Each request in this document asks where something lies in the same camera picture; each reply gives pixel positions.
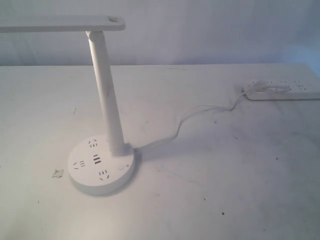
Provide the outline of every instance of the power cord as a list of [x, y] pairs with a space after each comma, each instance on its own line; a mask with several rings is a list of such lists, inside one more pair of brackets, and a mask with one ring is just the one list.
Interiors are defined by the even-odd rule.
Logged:
[[[141, 150], [143, 149], [146, 149], [146, 148], [149, 148], [149, 147], [152, 147], [152, 146], [155, 146], [155, 145], [159, 145], [159, 144], [162, 144], [162, 143], [165, 143], [165, 142], [169, 142], [169, 141], [173, 141], [178, 135], [179, 135], [179, 132], [180, 132], [180, 129], [181, 129], [181, 126], [182, 124], [188, 120], [189, 118], [197, 115], [197, 114], [200, 114], [200, 113], [204, 113], [204, 112], [207, 112], [207, 111], [210, 111], [210, 110], [213, 110], [213, 109], [221, 109], [222, 112], [225, 112], [225, 111], [232, 111], [233, 109], [235, 109], [235, 107], [237, 106], [237, 103], [238, 101], [240, 100], [241, 97], [245, 96], [247, 93], [251, 92], [251, 91], [256, 91], [256, 92], [264, 92], [266, 89], [282, 89], [282, 91], [279, 91], [277, 90], [277, 93], [286, 93], [290, 90], [290, 88], [288, 86], [281, 86], [281, 85], [267, 85], [267, 83], [263, 80], [261, 81], [258, 81], [256, 82], [255, 84], [253, 84], [253, 87], [247, 91], [243, 91], [237, 98], [236, 100], [234, 101], [234, 103], [230, 106], [230, 107], [224, 107], [224, 106], [219, 106], [219, 105], [213, 105], [213, 104], [201, 104], [201, 105], [197, 105], [197, 106], [194, 106], [192, 107], [191, 109], [187, 110], [180, 118], [179, 120], [179, 124], [178, 124], [178, 127], [176, 129], [176, 131], [171, 135], [171, 136], [168, 136], [168, 137], [165, 137], [165, 138], [162, 138], [162, 139], [159, 139], [159, 140], [156, 140], [154, 142], [151, 142], [151, 143], [148, 143], [144, 146], [141, 146], [141, 147], [137, 147], [135, 149], [135, 151], [137, 152], [140, 152]], [[210, 107], [209, 109], [205, 109], [205, 110], [202, 110], [202, 111], [199, 111], [199, 112], [196, 112], [196, 113], [193, 113], [193, 114], [190, 114], [189, 116], [186, 116], [188, 113], [190, 113], [192, 110], [194, 109], [197, 109], [199, 107]]]

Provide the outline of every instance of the white desk lamp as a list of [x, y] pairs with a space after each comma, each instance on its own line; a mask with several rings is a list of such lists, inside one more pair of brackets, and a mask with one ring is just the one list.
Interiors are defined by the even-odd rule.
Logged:
[[84, 139], [71, 152], [68, 171], [74, 185], [90, 195], [122, 187], [135, 168], [134, 150], [124, 141], [117, 99], [102, 31], [121, 31], [115, 16], [55, 16], [0, 20], [0, 33], [86, 32], [93, 61], [106, 134]]

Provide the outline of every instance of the white table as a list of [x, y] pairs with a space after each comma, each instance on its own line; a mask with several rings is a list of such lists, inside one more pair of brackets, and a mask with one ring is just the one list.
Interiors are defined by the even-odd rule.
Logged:
[[[111, 67], [125, 139], [172, 134], [199, 104], [251, 79], [317, 76], [304, 64]], [[320, 101], [249, 101], [184, 123], [137, 156], [129, 183], [72, 185], [70, 150], [103, 122], [92, 66], [0, 67], [0, 239], [248, 240], [320, 236]], [[61, 178], [52, 178], [64, 169]]]

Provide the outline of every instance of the round lamp base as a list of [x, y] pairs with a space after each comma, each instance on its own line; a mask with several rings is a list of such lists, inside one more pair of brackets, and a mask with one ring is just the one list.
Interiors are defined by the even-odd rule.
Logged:
[[76, 188], [89, 195], [105, 195], [131, 178], [134, 150], [131, 147], [125, 156], [111, 156], [106, 136], [94, 135], [72, 150], [67, 165]]

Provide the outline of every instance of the white power strip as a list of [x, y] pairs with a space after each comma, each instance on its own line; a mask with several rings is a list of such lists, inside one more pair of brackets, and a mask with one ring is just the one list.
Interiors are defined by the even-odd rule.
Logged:
[[256, 100], [320, 100], [320, 81], [312, 79], [290, 80], [290, 79], [263, 79], [268, 86], [287, 86], [289, 91], [283, 89], [266, 88], [263, 91], [253, 90], [254, 84], [261, 81], [251, 80], [244, 86], [244, 91], [249, 91], [246, 96], [248, 99]]

